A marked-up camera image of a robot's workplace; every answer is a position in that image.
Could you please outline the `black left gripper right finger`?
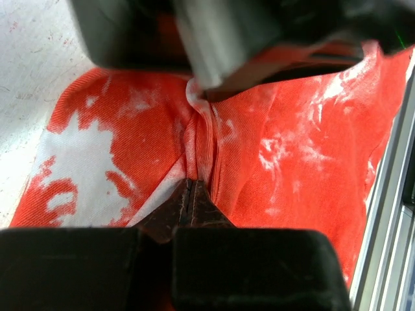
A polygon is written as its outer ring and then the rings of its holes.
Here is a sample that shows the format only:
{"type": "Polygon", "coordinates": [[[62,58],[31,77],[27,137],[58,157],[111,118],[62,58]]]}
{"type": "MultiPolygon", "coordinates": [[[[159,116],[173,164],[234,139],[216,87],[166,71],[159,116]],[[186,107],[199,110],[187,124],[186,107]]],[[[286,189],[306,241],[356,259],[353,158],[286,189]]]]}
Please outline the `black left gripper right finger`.
{"type": "Polygon", "coordinates": [[[172,239],[177,310],[350,310],[337,254],[314,230],[236,228],[183,180],[172,239]]]}

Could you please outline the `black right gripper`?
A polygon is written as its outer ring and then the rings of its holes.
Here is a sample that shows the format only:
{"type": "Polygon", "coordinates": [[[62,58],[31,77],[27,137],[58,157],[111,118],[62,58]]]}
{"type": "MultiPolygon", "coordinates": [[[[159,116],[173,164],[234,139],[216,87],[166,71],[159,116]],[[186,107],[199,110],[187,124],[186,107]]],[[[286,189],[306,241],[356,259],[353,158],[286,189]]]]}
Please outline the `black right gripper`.
{"type": "Polygon", "coordinates": [[[72,1],[90,60],[193,75],[213,100],[414,44],[413,1],[72,1]]]}

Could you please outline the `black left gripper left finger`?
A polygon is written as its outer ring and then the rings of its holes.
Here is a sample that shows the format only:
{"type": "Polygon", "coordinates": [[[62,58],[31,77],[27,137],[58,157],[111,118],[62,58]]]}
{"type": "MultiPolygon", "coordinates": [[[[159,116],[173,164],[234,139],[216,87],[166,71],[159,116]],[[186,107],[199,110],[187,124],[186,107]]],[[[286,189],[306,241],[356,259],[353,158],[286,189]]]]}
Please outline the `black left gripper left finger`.
{"type": "Polygon", "coordinates": [[[193,181],[133,227],[1,231],[2,310],[172,310],[171,239],[193,181]]]}

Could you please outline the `red white tie-dye trousers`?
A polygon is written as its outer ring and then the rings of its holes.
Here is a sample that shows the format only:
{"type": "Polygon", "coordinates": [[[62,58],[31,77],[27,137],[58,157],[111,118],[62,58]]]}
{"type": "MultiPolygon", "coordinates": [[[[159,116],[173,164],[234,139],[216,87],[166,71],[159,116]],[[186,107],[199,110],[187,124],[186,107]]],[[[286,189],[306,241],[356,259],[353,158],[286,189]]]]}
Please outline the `red white tie-dye trousers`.
{"type": "Polygon", "coordinates": [[[60,95],[9,229],[133,227],[191,179],[236,228],[324,234],[349,294],[414,44],[363,53],[226,100],[190,76],[92,69],[60,95]]]}

